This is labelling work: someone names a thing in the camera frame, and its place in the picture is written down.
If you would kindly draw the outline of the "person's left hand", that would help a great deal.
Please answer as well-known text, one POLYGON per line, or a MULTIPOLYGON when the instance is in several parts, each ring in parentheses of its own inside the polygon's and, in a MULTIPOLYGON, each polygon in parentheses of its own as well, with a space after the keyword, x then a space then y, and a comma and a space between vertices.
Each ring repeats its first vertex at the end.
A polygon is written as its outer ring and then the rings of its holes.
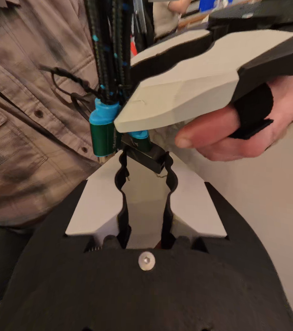
POLYGON ((229 138, 239 128, 239 117, 232 105, 203 114, 185 125, 175 137, 178 148, 196 149, 210 161, 235 161, 256 158, 275 143, 293 122, 293 76, 268 83, 274 104, 274 122, 248 140, 229 138))

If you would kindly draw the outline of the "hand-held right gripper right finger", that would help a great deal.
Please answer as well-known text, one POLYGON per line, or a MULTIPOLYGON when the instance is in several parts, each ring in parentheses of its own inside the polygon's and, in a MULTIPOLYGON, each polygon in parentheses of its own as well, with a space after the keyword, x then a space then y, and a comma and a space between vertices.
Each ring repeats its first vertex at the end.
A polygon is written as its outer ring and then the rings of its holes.
POLYGON ((174 242, 180 236, 191 241, 199 237, 225 238, 227 232, 207 190, 206 182, 180 158, 167 153, 166 199, 162 242, 174 242))

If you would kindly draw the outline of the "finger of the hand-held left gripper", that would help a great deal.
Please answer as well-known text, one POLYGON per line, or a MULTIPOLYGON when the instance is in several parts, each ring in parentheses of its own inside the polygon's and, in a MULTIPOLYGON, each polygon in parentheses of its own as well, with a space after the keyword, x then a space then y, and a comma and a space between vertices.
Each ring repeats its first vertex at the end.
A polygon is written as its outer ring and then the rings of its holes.
POLYGON ((165 127, 227 106, 238 69, 292 37, 270 29, 227 34, 203 54, 142 81, 114 121, 117 131, 165 127))
POLYGON ((131 59, 131 85, 160 75, 183 60, 199 56, 212 44, 212 33, 205 29, 175 34, 138 53, 131 59))

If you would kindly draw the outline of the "person's plaid shirt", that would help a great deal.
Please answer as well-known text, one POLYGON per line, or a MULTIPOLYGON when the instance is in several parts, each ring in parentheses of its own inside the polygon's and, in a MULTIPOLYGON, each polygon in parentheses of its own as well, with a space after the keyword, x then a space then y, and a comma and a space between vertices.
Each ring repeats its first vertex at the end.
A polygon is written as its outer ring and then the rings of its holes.
POLYGON ((0 8, 0 227, 40 222, 97 168, 89 123, 70 95, 98 89, 85 1, 8 1, 0 8))

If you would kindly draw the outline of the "black adapter hub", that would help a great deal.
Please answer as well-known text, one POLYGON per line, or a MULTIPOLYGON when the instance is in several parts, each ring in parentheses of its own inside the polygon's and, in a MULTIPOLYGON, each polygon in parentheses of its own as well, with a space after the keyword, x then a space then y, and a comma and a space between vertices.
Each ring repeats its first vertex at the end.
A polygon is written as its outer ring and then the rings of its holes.
POLYGON ((100 163, 106 163, 119 150, 141 165, 160 174, 164 168, 166 151, 150 141, 147 130, 133 133, 119 133, 114 127, 114 119, 119 113, 119 102, 112 105, 101 101, 101 93, 65 69, 41 65, 40 70, 51 74, 53 84, 71 98, 75 110, 88 121, 91 130, 92 146, 100 163), (55 76, 65 77, 82 87, 85 96, 70 93, 60 88, 55 76))

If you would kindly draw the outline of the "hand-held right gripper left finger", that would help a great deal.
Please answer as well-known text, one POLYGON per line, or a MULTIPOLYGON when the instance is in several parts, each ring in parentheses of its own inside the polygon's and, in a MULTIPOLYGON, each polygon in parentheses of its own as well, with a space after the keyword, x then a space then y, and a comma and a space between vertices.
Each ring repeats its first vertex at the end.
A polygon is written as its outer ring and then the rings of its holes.
POLYGON ((97 245, 112 235, 126 245, 131 226, 122 188, 128 175, 126 152, 119 151, 87 179, 65 234, 91 235, 97 245))

